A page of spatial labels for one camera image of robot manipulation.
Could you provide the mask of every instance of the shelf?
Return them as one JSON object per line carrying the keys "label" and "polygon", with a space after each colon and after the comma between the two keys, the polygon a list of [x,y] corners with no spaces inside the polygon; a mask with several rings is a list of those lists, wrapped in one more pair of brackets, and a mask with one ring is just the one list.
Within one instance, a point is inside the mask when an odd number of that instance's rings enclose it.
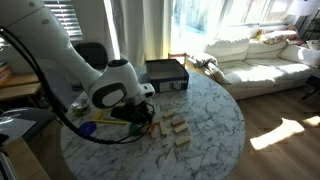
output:
{"label": "shelf", "polygon": [[320,30],[308,29],[308,30],[306,30],[306,32],[320,33]]}

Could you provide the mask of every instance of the round table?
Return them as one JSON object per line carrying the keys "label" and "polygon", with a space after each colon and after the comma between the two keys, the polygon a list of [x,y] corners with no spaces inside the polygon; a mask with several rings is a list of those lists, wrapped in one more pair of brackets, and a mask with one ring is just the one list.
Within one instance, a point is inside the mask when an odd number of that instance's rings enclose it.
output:
{"label": "round table", "polygon": [[[139,81],[146,82],[145,69],[136,70]],[[176,134],[171,119],[164,123],[167,137],[149,135],[125,145],[101,145],[78,137],[67,127],[61,131],[64,159],[77,179],[223,179],[238,162],[244,142],[242,113],[230,94],[213,80],[189,73],[184,91],[158,93],[149,103],[155,107],[155,118],[175,109],[174,118],[183,118],[189,129]],[[86,98],[85,93],[79,98]],[[77,117],[67,117],[76,126],[92,120],[96,108]],[[127,125],[98,123],[93,136],[118,140],[128,134]],[[177,137],[189,135],[191,142],[175,146]]]}

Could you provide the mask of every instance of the pillow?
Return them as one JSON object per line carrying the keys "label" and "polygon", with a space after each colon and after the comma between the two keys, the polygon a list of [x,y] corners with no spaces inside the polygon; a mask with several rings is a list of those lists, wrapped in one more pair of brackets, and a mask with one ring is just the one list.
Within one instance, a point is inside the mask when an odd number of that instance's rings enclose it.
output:
{"label": "pillow", "polygon": [[287,46],[287,41],[282,41],[277,44],[265,44],[261,41],[250,40],[247,53],[265,53],[276,50],[283,50]]}
{"label": "pillow", "polygon": [[266,44],[276,44],[286,39],[294,39],[298,33],[293,30],[273,31],[271,33],[262,34],[260,41]]}
{"label": "pillow", "polygon": [[319,40],[309,40],[307,41],[309,49],[320,50],[320,41]]}
{"label": "pillow", "polygon": [[296,32],[298,31],[298,29],[296,28],[295,25],[289,25],[287,29],[292,30],[292,31],[296,31]]}
{"label": "pillow", "polygon": [[276,59],[283,49],[262,52],[262,53],[247,53],[246,59]]}
{"label": "pillow", "polygon": [[[249,46],[249,38],[238,40],[217,40],[212,44],[208,44],[204,48],[204,52],[214,57],[229,56],[247,52]],[[236,57],[233,60],[244,60],[245,56]]]}
{"label": "pillow", "polygon": [[257,34],[253,37],[253,39],[259,40],[259,39],[261,38],[262,33],[263,33],[263,30],[260,29],[260,30],[257,32]]}
{"label": "pillow", "polygon": [[320,51],[304,48],[296,45],[288,45],[279,57],[292,62],[306,64],[317,68],[320,64]]}
{"label": "pillow", "polygon": [[247,52],[231,54],[228,56],[216,56],[218,62],[229,62],[229,61],[239,61],[246,58]]}
{"label": "pillow", "polygon": [[206,66],[219,84],[231,84],[229,79],[227,79],[223,72],[213,63],[208,63]]}

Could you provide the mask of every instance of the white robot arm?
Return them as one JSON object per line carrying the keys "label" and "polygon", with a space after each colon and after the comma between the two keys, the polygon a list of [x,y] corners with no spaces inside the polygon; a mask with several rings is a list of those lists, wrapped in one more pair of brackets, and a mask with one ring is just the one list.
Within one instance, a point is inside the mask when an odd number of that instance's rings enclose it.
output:
{"label": "white robot arm", "polygon": [[0,25],[15,34],[39,59],[66,67],[78,78],[98,108],[110,108],[119,101],[136,106],[155,94],[151,84],[140,84],[130,62],[114,60],[101,73],[84,61],[70,38],[42,0],[0,0]]}

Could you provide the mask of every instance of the armrest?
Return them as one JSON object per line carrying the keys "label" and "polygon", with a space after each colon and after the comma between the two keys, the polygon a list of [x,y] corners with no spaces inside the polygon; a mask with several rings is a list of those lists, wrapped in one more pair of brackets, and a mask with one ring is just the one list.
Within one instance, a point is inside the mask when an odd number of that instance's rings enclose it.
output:
{"label": "armrest", "polygon": [[195,68],[202,67],[208,62],[212,62],[214,65],[218,65],[218,61],[214,56],[204,52],[191,52],[188,53],[188,57],[188,60]]}

